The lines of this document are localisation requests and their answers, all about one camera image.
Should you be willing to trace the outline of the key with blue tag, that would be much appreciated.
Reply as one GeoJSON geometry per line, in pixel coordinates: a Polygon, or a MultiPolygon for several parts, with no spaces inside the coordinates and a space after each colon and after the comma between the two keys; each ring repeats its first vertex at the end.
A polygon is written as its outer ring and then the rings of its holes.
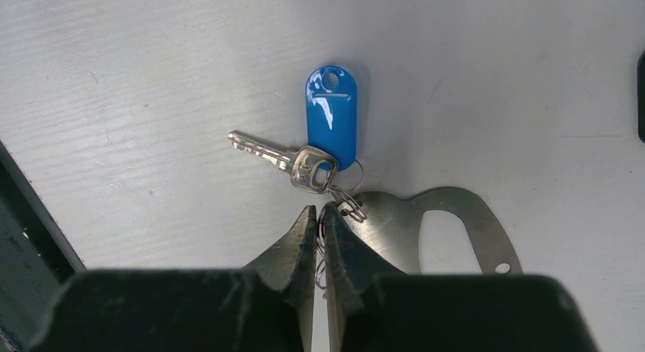
{"type": "Polygon", "coordinates": [[[358,88],[348,70],[325,65],[304,86],[307,144],[282,150],[239,131],[228,133],[233,148],[261,157],[289,175],[291,185],[313,194],[348,192],[334,183],[339,171],[357,159],[358,88]]]}

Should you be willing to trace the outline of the key with black head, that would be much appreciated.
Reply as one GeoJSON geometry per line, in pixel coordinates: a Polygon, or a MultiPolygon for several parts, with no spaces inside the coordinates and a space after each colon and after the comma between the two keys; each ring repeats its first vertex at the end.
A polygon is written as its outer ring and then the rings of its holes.
{"type": "Polygon", "coordinates": [[[645,142],[645,52],[637,61],[637,134],[645,142]]]}

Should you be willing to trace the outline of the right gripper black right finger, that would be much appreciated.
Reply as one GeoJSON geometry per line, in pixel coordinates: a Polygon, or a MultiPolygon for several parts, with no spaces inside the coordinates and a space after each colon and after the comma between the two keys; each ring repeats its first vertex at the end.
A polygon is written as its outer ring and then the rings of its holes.
{"type": "Polygon", "coordinates": [[[409,275],[355,236],[334,203],[326,232],[333,351],[585,351],[571,295],[539,275],[409,275]]]}

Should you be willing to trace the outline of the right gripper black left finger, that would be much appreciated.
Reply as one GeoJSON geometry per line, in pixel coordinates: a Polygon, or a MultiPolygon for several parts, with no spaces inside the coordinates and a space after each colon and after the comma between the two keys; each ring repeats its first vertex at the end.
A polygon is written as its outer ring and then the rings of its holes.
{"type": "Polygon", "coordinates": [[[309,351],[316,209],[242,268],[100,269],[67,281],[31,351],[309,351]]]}

